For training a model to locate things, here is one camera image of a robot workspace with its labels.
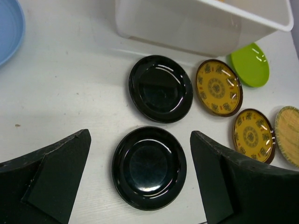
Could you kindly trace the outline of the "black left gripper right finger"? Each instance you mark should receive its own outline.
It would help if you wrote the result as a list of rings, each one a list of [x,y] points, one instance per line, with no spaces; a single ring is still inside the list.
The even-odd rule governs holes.
[[[298,223],[297,171],[251,159],[200,131],[190,145],[208,223]]]

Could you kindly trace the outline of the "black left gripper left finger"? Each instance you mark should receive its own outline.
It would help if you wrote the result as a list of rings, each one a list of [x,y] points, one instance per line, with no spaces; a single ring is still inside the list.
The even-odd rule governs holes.
[[[67,224],[91,145],[82,129],[0,164],[2,224]]]

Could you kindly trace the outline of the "round woven bamboo plate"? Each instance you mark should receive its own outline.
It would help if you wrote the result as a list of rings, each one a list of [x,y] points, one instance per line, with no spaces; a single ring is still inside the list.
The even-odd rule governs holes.
[[[299,167],[299,110],[294,106],[283,107],[275,118],[277,145],[283,157]]]

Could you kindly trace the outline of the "light blue plate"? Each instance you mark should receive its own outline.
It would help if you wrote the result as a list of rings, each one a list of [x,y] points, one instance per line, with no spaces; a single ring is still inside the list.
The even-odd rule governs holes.
[[[26,22],[17,0],[0,2],[0,65],[8,62],[20,48],[25,36]]]

